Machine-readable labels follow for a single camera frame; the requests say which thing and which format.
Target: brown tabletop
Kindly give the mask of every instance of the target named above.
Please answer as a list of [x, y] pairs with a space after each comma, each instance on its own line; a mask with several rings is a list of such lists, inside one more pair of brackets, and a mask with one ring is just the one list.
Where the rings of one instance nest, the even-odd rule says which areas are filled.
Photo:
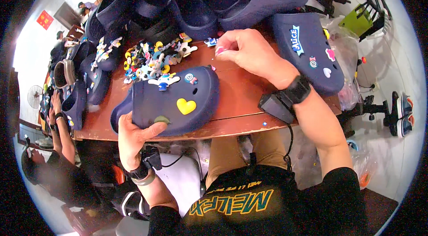
[[[125, 51], [135, 45], [137, 41], [125, 43]], [[156, 137], [151, 141], [176, 141], [189, 139], [205, 139], [213, 137], [244, 135], [271, 129], [283, 128], [286, 124], [264, 112], [258, 107], [262, 94], [270, 93], [275, 87], [264, 78], [253, 75], [238, 67], [233, 62], [217, 61], [214, 57], [214, 47], [208, 48], [203, 42], [193, 44], [198, 50], [192, 52], [180, 64], [171, 66], [171, 72], [179, 72], [196, 66], [212, 65], [220, 79], [219, 106], [211, 121], [200, 129], [181, 136]], [[278, 52], [276, 43], [271, 46]], [[112, 75], [110, 89], [100, 104], [100, 110], [87, 113], [83, 129], [75, 131], [75, 139], [94, 139], [117, 141], [117, 135], [110, 126], [112, 110], [122, 102], [131, 84], [123, 83], [125, 71], [119, 68]], [[334, 114], [341, 113], [337, 96], [324, 98]]]

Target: green plastic bag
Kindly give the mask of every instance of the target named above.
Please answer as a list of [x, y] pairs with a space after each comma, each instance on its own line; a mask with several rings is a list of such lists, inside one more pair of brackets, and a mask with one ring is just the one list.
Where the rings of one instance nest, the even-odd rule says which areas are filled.
[[359, 4], [339, 23], [339, 26], [345, 27], [358, 36], [361, 36], [373, 26], [373, 20], [370, 12], [364, 4]]

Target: khaki pants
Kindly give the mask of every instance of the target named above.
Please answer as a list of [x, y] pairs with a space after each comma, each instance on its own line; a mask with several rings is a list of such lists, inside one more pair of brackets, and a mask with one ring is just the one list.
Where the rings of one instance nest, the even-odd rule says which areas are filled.
[[[257, 164], [287, 169], [287, 163], [283, 158], [287, 152], [278, 130], [253, 133], [251, 134], [251, 143]], [[237, 137], [213, 138], [206, 180], [207, 189], [219, 175], [246, 165], [239, 149]]]

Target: pink painted fingernail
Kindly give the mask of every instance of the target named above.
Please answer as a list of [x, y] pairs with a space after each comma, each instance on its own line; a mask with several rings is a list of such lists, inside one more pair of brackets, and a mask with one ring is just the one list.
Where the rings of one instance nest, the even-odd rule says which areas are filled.
[[226, 51], [226, 50], [228, 50], [227, 48], [224, 48], [223, 46], [220, 46], [220, 47], [218, 47], [216, 50], [215, 50], [215, 55], [216, 56], [218, 56], [218, 55], [220, 55], [222, 52], [224, 52], [224, 51]]

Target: blue sneaker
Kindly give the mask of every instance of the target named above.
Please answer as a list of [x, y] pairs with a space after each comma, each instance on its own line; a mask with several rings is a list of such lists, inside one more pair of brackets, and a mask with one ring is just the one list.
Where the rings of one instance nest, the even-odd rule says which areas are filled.
[[409, 115], [404, 118], [398, 120], [397, 122], [397, 135], [399, 137], [404, 137], [409, 134], [413, 126], [415, 125], [415, 118], [413, 116], [413, 112], [410, 112]]
[[413, 101], [411, 100], [410, 96], [403, 92], [401, 98], [397, 100], [397, 111], [399, 119], [403, 118], [403, 116], [409, 115], [412, 110]]

